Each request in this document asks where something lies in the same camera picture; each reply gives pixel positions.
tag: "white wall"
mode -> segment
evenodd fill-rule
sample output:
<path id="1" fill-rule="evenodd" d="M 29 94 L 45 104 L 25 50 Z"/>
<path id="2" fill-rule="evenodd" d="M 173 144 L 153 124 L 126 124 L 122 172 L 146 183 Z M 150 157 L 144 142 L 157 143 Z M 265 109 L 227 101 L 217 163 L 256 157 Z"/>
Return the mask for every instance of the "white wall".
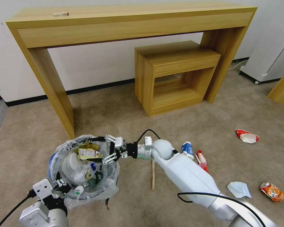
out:
<path id="1" fill-rule="evenodd" d="M 277 9 L 275 0 L 228 0 L 258 6 L 256 15 L 235 59 L 249 57 L 265 29 L 269 15 Z M 5 21 L 24 7 L 109 5 L 167 2 L 167 0 L 0 0 L 0 95 L 14 101 L 44 95 Z M 202 33 L 136 39 L 50 49 L 66 90 L 134 78 L 134 47 L 184 40 L 200 42 Z"/>

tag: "red packet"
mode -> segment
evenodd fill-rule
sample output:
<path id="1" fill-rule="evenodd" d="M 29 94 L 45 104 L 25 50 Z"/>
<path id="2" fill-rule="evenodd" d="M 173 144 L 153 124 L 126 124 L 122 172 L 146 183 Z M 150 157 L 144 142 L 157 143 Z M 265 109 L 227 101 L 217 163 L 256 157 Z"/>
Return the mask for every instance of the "red packet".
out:
<path id="1" fill-rule="evenodd" d="M 236 129 L 237 136 L 245 143 L 255 143 L 259 140 L 259 136 L 242 129 Z"/>
<path id="2" fill-rule="evenodd" d="M 269 182 L 264 182 L 260 185 L 260 190 L 265 193 L 272 201 L 281 202 L 284 199 L 283 192 Z"/>
<path id="3" fill-rule="evenodd" d="M 208 169 L 207 169 L 207 162 L 206 162 L 206 159 L 202 153 L 201 150 L 198 150 L 197 151 L 197 154 L 196 154 L 196 157 L 197 157 L 197 160 L 199 162 L 199 166 L 204 169 L 206 172 L 208 172 Z"/>

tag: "wooden console table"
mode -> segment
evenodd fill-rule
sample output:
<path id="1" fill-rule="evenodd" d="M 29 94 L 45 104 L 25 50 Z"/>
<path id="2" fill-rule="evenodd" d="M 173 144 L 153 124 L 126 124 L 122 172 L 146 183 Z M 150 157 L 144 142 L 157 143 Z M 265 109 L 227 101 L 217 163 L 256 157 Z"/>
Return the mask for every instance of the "wooden console table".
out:
<path id="1" fill-rule="evenodd" d="M 69 137 L 74 138 L 73 109 L 48 48 L 204 32 L 201 45 L 221 54 L 205 95 L 212 103 L 256 9 L 207 1 L 27 8 L 6 24 Z M 63 12 L 68 15 L 54 16 Z"/>

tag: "wooden stick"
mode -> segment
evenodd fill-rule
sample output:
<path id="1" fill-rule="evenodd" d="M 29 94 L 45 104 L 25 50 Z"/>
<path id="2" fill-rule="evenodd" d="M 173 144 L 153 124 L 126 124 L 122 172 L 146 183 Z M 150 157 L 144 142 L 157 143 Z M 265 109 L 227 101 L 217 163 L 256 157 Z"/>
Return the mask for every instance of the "wooden stick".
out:
<path id="1" fill-rule="evenodd" d="M 151 189 L 155 190 L 155 162 L 152 161 L 152 187 Z"/>

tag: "white appliance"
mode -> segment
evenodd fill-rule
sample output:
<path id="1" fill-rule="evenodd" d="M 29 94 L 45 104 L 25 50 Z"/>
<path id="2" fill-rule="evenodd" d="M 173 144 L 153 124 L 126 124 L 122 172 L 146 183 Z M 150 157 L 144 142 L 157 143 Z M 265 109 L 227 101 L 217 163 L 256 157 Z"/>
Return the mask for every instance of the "white appliance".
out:
<path id="1" fill-rule="evenodd" d="M 262 37 L 240 74 L 254 78 L 254 83 L 281 78 L 284 75 L 284 1 L 280 1 Z"/>

